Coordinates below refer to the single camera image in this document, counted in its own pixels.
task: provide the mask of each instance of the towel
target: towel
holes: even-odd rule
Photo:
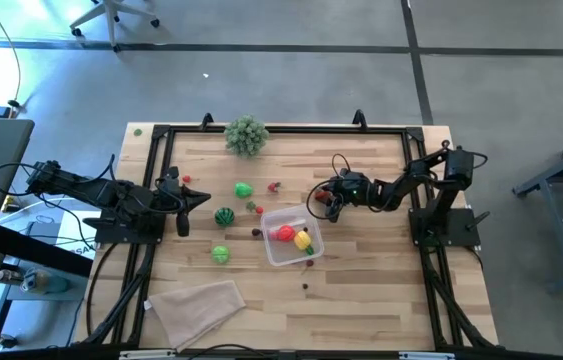
[[[245,307],[234,281],[148,297],[173,349],[181,351]]]

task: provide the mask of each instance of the desk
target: desk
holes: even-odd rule
[[[141,184],[153,126],[128,124],[116,172],[119,179]],[[137,129],[143,134],[135,136]],[[448,127],[428,126],[423,130],[428,153],[439,149],[442,140],[450,140]],[[161,164],[163,157],[164,145],[160,146],[156,164]],[[251,235],[252,228],[259,227],[259,216],[246,210],[248,200],[266,211],[305,203],[312,186],[332,176],[330,161],[335,152],[344,154],[354,170],[370,179],[392,181],[404,166],[401,141],[391,135],[271,134],[261,155],[253,160],[229,154],[222,134],[176,135],[171,165],[178,166],[181,175],[192,177],[191,188],[211,193],[212,199],[191,213],[189,237],[178,237],[175,219],[169,217],[163,241],[157,246],[149,293],[233,279],[247,304],[192,348],[220,343],[259,349],[434,348],[421,262],[410,238],[409,198],[394,212],[374,214],[348,206],[337,224],[320,221],[325,254],[305,273],[303,264],[270,265],[263,241]],[[153,179],[158,177],[159,168],[155,166]],[[237,181],[254,187],[250,199],[234,196]],[[282,183],[278,194],[266,190],[274,181]],[[463,206],[464,201],[460,196],[455,205]],[[213,220],[214,211],[223,206],[236,213],[234,225],[225,229]],[[231,259],[226,265],[217,265],[210,258],[212,246],[219,244],[230,248]],[[96,263],[103,250],[98,251]],[[118,246],[102,267],[92,300],[94,326],[119,296],[127,252],[128,246]],[[462,248],[448,248],[447,253],[458,303],[482,334],[496,343],[479,263]],[[444,334],[449,339],[447,316],[440,308]],[[134,304],[128,309],[124,340]],[[75,340],[85,335],[82,314]],[[140,346],[169,347],[151,311],[145,315]]]

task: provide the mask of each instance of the white paper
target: white paper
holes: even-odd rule
[[[81,230],[83,231],[83,236],[88,241],[90,246],[96,248],[96,244],[94,242],[94,236],[96,235],[97,231],[83,222],[85,218],[98,218],[101,215],[101,211],[72,211],[79,219],[81,219]],[[63,218],[61,219],[61,228],[59,228],[59,236],[74,238],[74,239],[81,239],[81,235],[79,234],[79,225],[77,223],[77,219],[74,216],[70,215],[70,213],[64,212]],[[81,255],[88,259],[94,259],[94,255],[96,251],[91,250],[88,248],[83,241],[74,241],[68,239],[57,239],[57,246],[68,251],[72,251],[75,254]]]

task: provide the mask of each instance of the plastic bin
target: plastic bin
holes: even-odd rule
[[[294,241],[283,242],[276,240],[273,231],[277,231],[281,226],[291,226],[295,233],[308,228],[308,235],[312,239],[312,249],[314,253],[308,255],[305,250],[300,250]],[[299,205],[287,209],[281,209],[263,214],[261,216],[261,231],[265,241],[265,250],[268,253],[268,260],[274,266],[283,266],[296,262],[318,258],[323,255],[323,240],[317,220],[308,213],[305,205]]]

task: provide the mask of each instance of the floor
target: floor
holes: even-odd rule
[[[126,3],[151,8],[162,25],[122,15],[119,41],[136,47],[114,54],[62,49],[80,46],[67,26],[92,6],[87,0],[0,0],[13,40],[58,44],[19,50],[19,117],[36,122],[25,161],[97,173],[118,152],[125,123],[200,121],[206,112],[217,121],[251,113],[266,122],[348,123],[361,108],[372,124],[449,125],[455,143],[490,156],[467,197],[492,213],[479,231],[500,343],[563,355],[563,294],[546,292],[563,270],[556,239],[539,196],[510,192],[563,148],[563,0],[410,0],[419,46],[487,50],[420,57],[402,51],[413,39],[399,0]],[[107,46],[103,19],[82,30],[79,41]],[[137,50],[146,44],[229,46]],[[224,51],[239,44],[290,47]],[[0,105],[16,81],[11,51],[0,48]],[[22,177],[15,187],[24,188]]]

